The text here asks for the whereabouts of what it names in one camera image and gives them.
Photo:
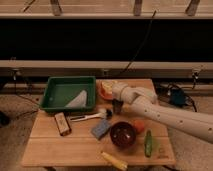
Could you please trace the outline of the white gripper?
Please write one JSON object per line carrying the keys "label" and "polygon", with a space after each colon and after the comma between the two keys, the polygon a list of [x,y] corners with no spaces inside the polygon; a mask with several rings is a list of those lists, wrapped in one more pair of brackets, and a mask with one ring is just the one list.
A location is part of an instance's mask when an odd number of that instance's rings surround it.
{"label": "white gripper", "polygon": [[132,103],[137,98],[134,89],[124,82],[118,82],[113,85],[112,95],[114,98],[112,101],[114,114],[121,113],[123,102]]}

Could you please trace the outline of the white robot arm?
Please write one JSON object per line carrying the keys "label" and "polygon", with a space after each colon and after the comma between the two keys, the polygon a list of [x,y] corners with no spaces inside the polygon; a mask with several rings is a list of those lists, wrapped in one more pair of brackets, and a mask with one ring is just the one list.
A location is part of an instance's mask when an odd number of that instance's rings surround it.
{"label": "white robot arm", "polygon": [[113,98],[130,105],[139,116],[180,130],[213,144],[213,115],[157,105],[154,91],[143,87],[131,87],[118,82],[112,88]]}

